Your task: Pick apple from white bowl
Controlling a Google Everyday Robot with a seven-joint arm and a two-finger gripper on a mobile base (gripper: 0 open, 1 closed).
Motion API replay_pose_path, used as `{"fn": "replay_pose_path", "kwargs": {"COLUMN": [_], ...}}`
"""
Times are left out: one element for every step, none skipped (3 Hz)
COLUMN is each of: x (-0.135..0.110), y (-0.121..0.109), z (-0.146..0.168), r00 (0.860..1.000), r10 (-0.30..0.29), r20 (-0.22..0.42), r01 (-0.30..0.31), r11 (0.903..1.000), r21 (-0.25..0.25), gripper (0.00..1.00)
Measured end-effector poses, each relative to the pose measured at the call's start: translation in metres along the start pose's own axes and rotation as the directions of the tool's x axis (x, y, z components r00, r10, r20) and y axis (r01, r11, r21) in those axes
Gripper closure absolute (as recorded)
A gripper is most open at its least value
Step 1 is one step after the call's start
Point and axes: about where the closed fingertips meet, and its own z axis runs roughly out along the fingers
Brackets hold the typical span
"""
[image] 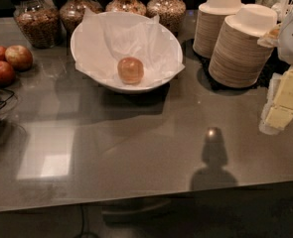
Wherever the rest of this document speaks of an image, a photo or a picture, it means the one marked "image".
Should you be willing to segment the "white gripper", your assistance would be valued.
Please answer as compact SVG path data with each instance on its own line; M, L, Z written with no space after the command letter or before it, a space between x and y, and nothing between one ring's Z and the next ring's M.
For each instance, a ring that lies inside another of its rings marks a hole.
M282 25L277 24L257 40L266 48L278 46L281 60L293 64L293 8ZM293 120L293 65L283 74L274 73L269 82L267 102L260 116L259 130L277 135Z

